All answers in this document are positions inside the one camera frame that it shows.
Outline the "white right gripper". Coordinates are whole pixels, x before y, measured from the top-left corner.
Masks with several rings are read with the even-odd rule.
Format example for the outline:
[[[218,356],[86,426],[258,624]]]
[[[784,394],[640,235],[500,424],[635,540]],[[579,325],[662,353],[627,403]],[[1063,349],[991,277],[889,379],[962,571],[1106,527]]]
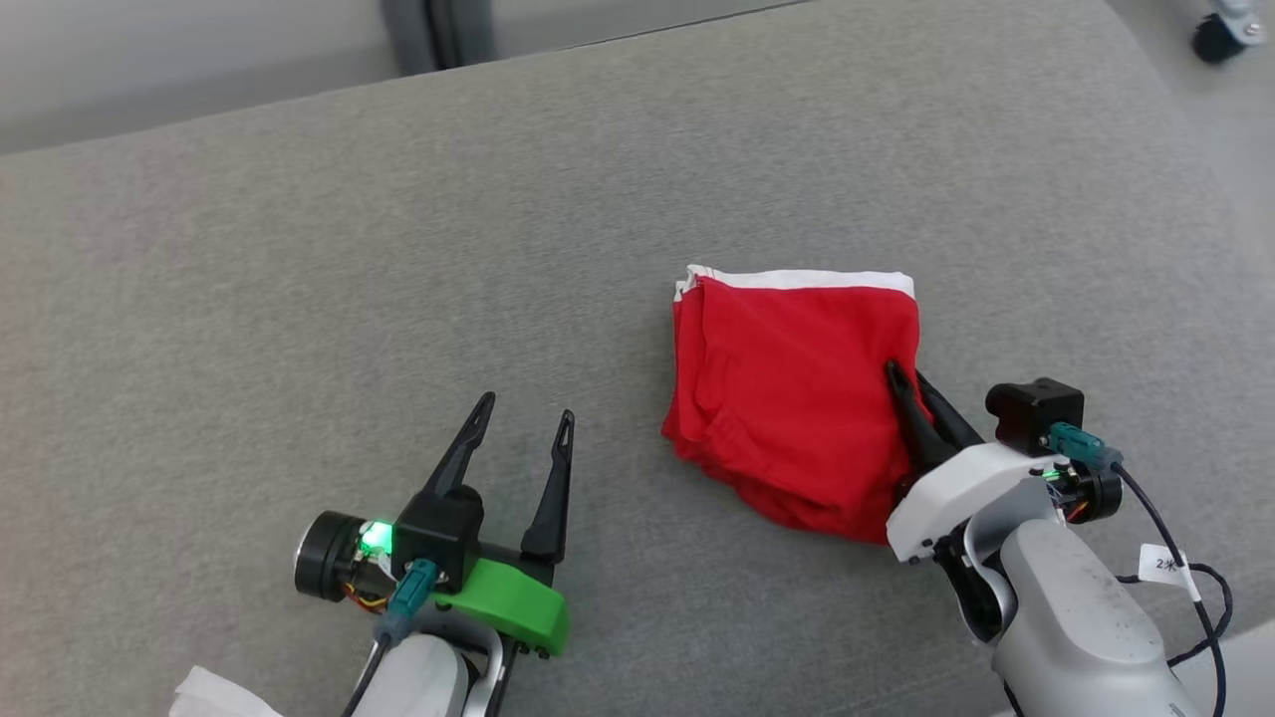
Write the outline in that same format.
[[[885,373],[912,476],[921,477],[887,518],[898,563],[933,558],[938,540],[963,528],[959,542],[984,564],[1021,523],[1065,518],[1072,496],[1048,455],[986,443],[924,373],[915,373],[918,384],[898,361]]]

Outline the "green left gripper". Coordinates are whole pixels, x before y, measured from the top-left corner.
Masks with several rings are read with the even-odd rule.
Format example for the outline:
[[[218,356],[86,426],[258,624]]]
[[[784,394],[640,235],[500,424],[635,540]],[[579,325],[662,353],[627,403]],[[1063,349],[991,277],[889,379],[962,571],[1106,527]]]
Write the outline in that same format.
[[[495,404],[493,390],[481,395],[428,473],[422,489],[425,494],[445,496],[463,486],[473,453],[484,440]],[[546,566],[558,566],[566,554],[575,426],[578,418],[570,410],[564,411],[550,450],[544,490],[520,543],[521,558]],[[516,566],[496,560],[479,559],[458,592],[433,589],[433,603],[459,609],[465,616],[550,657],[564,653],[571,629],[564,595]]]

